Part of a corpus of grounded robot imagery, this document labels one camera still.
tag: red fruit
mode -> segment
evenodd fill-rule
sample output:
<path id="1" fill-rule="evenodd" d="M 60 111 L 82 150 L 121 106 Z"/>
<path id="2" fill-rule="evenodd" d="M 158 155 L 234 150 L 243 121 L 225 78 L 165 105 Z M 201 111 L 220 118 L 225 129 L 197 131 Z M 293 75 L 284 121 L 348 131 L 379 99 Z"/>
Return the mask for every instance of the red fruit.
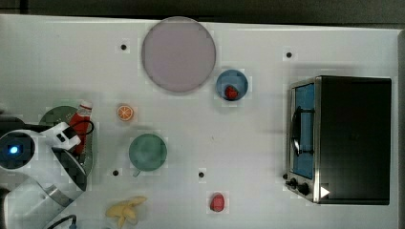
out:
<path id="1" fill-rule="evenodd" d="M 209 208 L 214 212 L 221 212 L 225 207 L 225 199 L 222 194 L 216 194 L 212 200 Z"/>
<path id="2" fill-rule="evenodd" d="M 238 94 L 239 94 L 238 90 L 232 85 L 227 86 L 225 89 L 225 96 L 228 99 L 236 99 L 236 97 L 238 97 Z"/>

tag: white robot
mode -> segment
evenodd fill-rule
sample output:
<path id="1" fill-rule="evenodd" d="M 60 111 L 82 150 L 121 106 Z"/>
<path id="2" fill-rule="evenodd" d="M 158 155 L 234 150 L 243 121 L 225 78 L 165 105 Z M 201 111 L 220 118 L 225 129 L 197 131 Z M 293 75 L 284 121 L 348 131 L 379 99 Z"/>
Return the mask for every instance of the white robot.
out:
<path id="1" fill-rule="evenodd" d="M 27 129 L 0 137 L 0 167 L 30 177 L 6 195 L 0 228 L 43 229 L 86 190 L 86 173 L 67 152 L 80 143 L 74 129 Z"/>

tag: toaster oven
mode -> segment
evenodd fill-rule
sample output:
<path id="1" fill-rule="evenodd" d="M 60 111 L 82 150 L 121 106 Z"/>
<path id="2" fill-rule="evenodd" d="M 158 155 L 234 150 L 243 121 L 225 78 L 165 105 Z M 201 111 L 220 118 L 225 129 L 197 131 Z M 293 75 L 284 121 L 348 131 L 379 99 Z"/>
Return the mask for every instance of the toaster oven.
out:
<path id="1" fill-rule="evenodd" d="M 290 86 L 288 189 L 320 204 L 390 202 L 389 78 L 317 76 Z"/>

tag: orange slice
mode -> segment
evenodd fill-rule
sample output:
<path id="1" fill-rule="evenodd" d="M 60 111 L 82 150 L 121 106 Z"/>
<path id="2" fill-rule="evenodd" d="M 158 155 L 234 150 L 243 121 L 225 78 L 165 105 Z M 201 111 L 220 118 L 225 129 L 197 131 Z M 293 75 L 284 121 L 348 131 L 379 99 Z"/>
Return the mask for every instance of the orange slice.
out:
<path id="1" fill-rule="evenodd" d="M 134 116 L 134 110 L 127 105 L 122 105 L 118 108 L 117 114 L 122 121 L 128 121 Z"/>

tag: oven handle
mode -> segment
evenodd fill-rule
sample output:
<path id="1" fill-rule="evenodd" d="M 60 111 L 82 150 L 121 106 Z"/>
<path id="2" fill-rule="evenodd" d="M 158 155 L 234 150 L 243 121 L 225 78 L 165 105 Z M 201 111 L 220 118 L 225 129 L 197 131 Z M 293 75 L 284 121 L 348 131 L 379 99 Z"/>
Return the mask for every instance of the oven handle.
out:
<path id="1" fill-rule="evenodd" d="M 315 113 L 313 109 L 306 110 L 302 109 L 300 106 L 294 112 L 291 120 L 291 145 L 294 152 L 299 156 L 302 151 L 300 151 L 300 141 L 301 141 L 301 113 Z"/>

